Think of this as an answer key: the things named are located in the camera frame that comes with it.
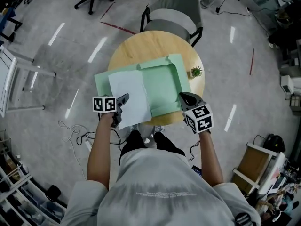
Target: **white paper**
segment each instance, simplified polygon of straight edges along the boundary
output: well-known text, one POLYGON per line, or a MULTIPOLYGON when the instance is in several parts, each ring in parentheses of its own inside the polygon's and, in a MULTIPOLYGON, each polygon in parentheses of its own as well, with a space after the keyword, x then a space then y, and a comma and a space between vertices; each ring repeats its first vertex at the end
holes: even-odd
POLYGON ((129 100, 121 107, 121 123, 119 129, 151 120, 151 108, 146 97, 141 71, 116 72, 109 75, 111 91, 119 98, 130 95, 129 100))

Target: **concrete floor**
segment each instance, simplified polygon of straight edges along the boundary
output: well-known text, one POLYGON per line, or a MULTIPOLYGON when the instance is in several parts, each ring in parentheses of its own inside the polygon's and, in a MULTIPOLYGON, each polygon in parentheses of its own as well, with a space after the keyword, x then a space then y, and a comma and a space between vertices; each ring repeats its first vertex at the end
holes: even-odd
MULTIPOLYGON (((139 32, 141 14, 148 3, 155 0, 115 0, 103 22, 139 32)), ((83 125, 95 131, 97 115, 91 109, 91 97, 96 96, 94 75, 107 70, 118 45, 132 36, 128 32, 100 23, 100 18, 112 2, 98 0, 95 13, 90 16, 88 4, 74 9, 73 0, 34 0, 17 8, 16 19, 23 26, 16 33, 16 41, 6 46, 16 52, 34 57, 34 64, 57 73, 56 78, 38 74, 31 89, 30 74, 23 94, 23 104, 43 104, 44 111, 11 113, 0 118, 1 129, 12 138, 14 154, 20 154, 30 173, 43 186, 58 186, 68 201, 73 185, 83 180, 70 142, 62 142, 70 131, 58 126, 62 120, 67 126, 83 125), (48 43, 57 28, 65 23, 54 43, 48 43), (92 63, 88 59, 102 38, 107 40, 92 63)), ((275 53, 269 48, 265 32, 252 16, 215 15, 215 6, 202 11, 204 31, 194 49, 202 59, 206 73, 203 99, 214 112, 211 130, 216 152, 225 180, 232 177, 246 149, 247 142, 260 134, 274 133, 285 141, 289 155, 295 140, 299 118, 292 115, 288 101, 279 86, 279 72, 275 53), (249 75, 252 49, 255 49, 252 75, 249 75), (224 131, 233 107, 237 105, 228 132, 224 131)), ((222 11, 246 13, 236 0, 227 0, 222 11)), ((184 25, 189 31, 192 22, 175 12, 162 11, 155 16, 165 17, 184 25)), ((190 158, 189 147, 198 137, 183 122, 165 127, 164 134, 190 158)), ((72 142, 79 162, 86 173, 88 150, 72 142)), ((261 144, 260 138, 255 143, 261 144)), ((194 148, 191 165, 200 167, 200 151, 194 148)), ((120 151, 111 145, 111 185, 119 170, 120 151)))

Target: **black and white marker cube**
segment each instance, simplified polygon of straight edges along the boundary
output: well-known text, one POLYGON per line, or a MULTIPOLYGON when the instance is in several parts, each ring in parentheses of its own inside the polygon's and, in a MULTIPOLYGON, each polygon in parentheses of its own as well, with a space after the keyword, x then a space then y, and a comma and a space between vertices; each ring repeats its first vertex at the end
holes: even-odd
POLYGON ((213 127, 213 114, 209 104, 201 105, 184 113, 187 125, 197 133, 213 127))
POLYGON ((116 106, 116 97, 93 97, 93 112, 115 112, 116 106))

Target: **round wooden table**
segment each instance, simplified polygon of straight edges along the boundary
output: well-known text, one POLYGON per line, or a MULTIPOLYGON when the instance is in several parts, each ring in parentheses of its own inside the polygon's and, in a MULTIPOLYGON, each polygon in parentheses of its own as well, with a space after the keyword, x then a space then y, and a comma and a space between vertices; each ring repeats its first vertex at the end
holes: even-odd
MULTIPOLYGON (((189 79, 192 93, 202 97, 205 88, 205 72, 200 57, 189 43, 169 32, 146 31, 128 38, 114 52, 108 70, 166 57, 169 54, 181 54, 186 71, 198 66, 203 70, 201 77, 189 79)), ((177 111, 153 117, 146 124, 168 125, 183 121, 183 119, 182 111, 177 111)))

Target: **succulent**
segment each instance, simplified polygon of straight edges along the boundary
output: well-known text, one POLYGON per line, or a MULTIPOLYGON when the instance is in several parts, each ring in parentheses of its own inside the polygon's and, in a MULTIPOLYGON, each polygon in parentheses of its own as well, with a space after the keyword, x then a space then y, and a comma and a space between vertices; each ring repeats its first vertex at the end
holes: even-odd
POLYGON ((191 74, 193 75, 193 77, 198 77, 198 76, 202 76, 202 69, 198 66, 195 68, 191 69, 191 74))

